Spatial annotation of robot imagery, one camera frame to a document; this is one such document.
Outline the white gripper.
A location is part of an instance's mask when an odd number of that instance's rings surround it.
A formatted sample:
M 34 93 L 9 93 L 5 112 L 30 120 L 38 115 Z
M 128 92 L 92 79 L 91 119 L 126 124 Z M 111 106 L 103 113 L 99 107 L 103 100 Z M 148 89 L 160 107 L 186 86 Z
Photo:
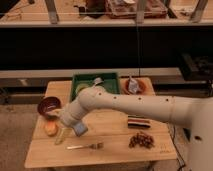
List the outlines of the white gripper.
M 60 118 L 60 121 L 63 125 L 66 127 L 70 127 L 72 125 L 72 118 L 69 115 L 62 115 L 61 109 L 54 109 L 52 111 L 52 115 L 56 118 Z M 61 128 L 59 131 L 59 134 L 56 137 L 55 144 L 60 145 L 62 144 L 65 139 L 69 136 L 71 133 L 71 128 Z

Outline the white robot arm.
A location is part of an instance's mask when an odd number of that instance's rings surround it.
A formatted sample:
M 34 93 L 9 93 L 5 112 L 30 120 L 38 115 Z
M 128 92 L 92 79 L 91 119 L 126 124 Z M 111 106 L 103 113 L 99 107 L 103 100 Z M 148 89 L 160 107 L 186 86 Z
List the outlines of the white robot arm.
M 112 94 L 92 86 L 81 90 L 57 115 L 81 136 L 87 131 L 82 119 L 95 109 L 113 109 L 189 129 L 189 171 L 213 171 L 213 97 Z

